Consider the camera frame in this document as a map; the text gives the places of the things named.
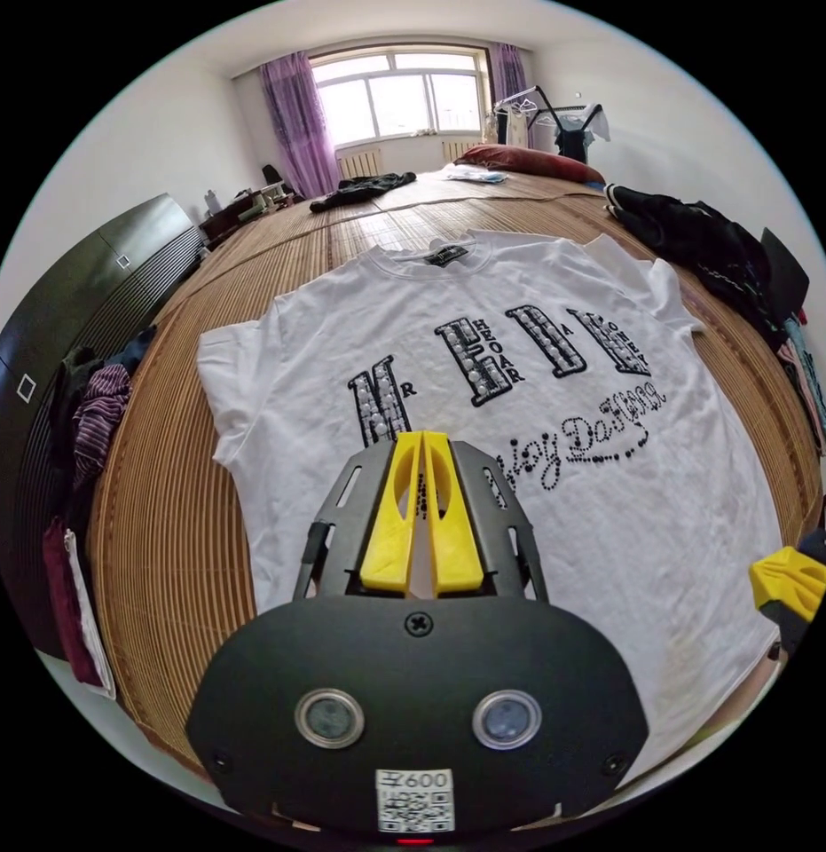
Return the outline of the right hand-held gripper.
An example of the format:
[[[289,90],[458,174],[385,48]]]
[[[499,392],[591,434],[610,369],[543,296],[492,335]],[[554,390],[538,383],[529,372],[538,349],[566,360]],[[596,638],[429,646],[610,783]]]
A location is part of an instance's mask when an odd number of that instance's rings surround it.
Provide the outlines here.
[[[826,530],[753,563],[749,579],[756,610],[778,628],[781,648],[792,656],[826,593]]]

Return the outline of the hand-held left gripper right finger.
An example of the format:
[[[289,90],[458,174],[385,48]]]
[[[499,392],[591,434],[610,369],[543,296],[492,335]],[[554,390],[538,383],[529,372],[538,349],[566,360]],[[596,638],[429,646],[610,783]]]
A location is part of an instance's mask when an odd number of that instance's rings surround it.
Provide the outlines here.
[[[484,571],[450,441],[444,433],[424,431],[421,452],[432,591],[436,597],[476,592]]]

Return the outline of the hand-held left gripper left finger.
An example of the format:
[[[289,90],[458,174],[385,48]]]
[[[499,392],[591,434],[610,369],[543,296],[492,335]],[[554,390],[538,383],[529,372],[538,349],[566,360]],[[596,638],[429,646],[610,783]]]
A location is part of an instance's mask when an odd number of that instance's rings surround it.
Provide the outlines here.
[[[359,569],[362,586],[370,592],[409,590],[420,456],[420,432],[399,434],[386,468],[370,539]]]

